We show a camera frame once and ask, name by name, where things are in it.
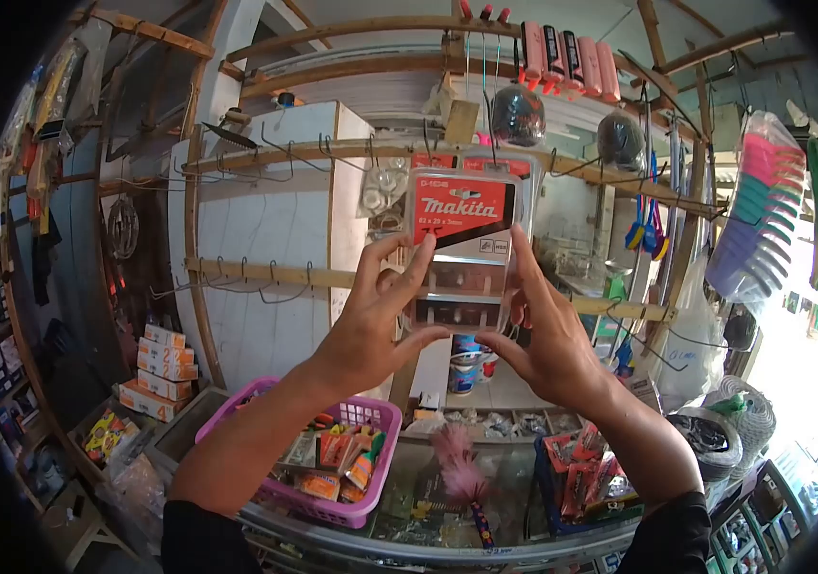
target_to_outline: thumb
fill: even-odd
[[[393,351],[393,360],[396,368],[400,368],[409,358],[418,354],[432,342],[450,337],[450,330],[447,327],[425,327],[400,341]]]
[[[476,334],[476,342],[479,342],[507,361],[512,369],[517,371],[523,380],[533,380],[534,371],[530,364],[530,355],[516,342],[502,334],[485,331]]]

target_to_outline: pink basket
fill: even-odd
[[[277,377],[262,376],[255,378],[235,395],[218,408],[218,411],[208,419],[195,434],[195,442],[198,443],[208,434],[214,426],[221,420],[233,415],[236,412],[236,405],[240,404],[245,397],[249,397],[254,391],[264,392],[278,382]],[[361,528],[368,522],[368,514],[374,510],[380,501],[380,494],[383,491],[383,484],[387,480],[390,472],[390,463],[393,460],[393,451],[396,450],[396,441],[400,435],[400,427],[403,425],[403,414],[393,404],[385,400],[375,398],[350,397],[345,402],[340,402],[324,410],[336,419],[348,424],[369,424],[379,428],[387,434],[387,439],[383,442],[380,455],[377,458],[377,465],[374,474],[370,477],[368,491],[364,499],[354,504],[343,504],[331,500],[316,499],[300,492],[296,488],[291,488],[281,484],[272,478],[266,478],[262,482],[257,492],[258,496],[265,499],[272,499],[280,506],[284,506],[292,511],[298,511],[314,518],[319,518],[326,522],[346,526],[347,528]]]

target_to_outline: human hand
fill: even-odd
[[[398,247],[411,246],[412,237],[393,235],[365,247],[342,315],[316,353],[292,373],[305,375],[315,385],[312,390],[328,395],[332,404],[379,385],[415,353],[448,338],[449,329],[428,327],[393,341],[396,317],[425,281],[435,242],[435,236],[426,236],[402,275],[381,272],[380,264]]]
[[[594,353],[574,305],[543,277],[519,225],[511,227],[511,238],[521,287],[513,294],[511,321],[532,325],[530,346],[524,350],[496,332],[480,332],[476,341],[507,361],[537,396],[588,416],[607,397],[611,375]]]

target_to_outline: black sleeve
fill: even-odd
[[[645,518],[617,574],[705,574],[712,521],[701,492],[687,492]]]
[[[164,506],[164,574],[261,574],[239,522],[185,500]]]

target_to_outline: makita box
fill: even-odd
[[[410,171],[406,222],[418,245],[437,237],[435,258],[406,310],[414,328],[444,325],[457,332],[499,331],[508,317],[505,285],[511,225],[523,210],[521,179],[456,169]]]

